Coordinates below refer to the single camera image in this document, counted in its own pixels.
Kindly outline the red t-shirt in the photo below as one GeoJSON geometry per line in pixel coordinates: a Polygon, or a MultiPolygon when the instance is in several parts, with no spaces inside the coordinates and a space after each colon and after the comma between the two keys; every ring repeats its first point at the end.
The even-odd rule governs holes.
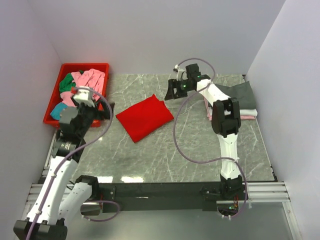
{"type": "Polygon", "coordinates": [[[171,122],[174,116],[163,100],[155,94],[116,115],[134,143],[139,142],[161,126],[171,122]]]}

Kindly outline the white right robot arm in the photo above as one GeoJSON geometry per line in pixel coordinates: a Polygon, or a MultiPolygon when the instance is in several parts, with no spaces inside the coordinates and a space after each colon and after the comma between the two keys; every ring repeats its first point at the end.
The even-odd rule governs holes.
{"type": "Polygon", "coordinates": [[[168,80],[164,99],[167,101],[184,98],[188,96],[188,92],[195,90],[211,104],[211,127],[220,145],[221,171],[219,189],[208,193],[226,200],[233,199],[244,187],[238,167],[237,150],[241,127],[239,101],[223,93],[208,75],[201,74],[196,63],[186,66],[185,69],[177,64],[174,72],[176,78],[168,80]]]}

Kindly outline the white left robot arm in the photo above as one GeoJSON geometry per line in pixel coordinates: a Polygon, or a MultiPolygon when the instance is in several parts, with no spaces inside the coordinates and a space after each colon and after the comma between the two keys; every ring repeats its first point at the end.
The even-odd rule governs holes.
{"type": "Polygon", "coordinates": [[[75,107],[65,108],[60,115],[51,162],[38,197],[24,220],[17,220],[13,231],[20,240],[64,240],[68,223],[85,202],[104,201],[97,177],[82,175],[64,197],[69,180],[89,144],[84,136],[95,120],[112,120],[115,104],[77,100],[75,107]]]}

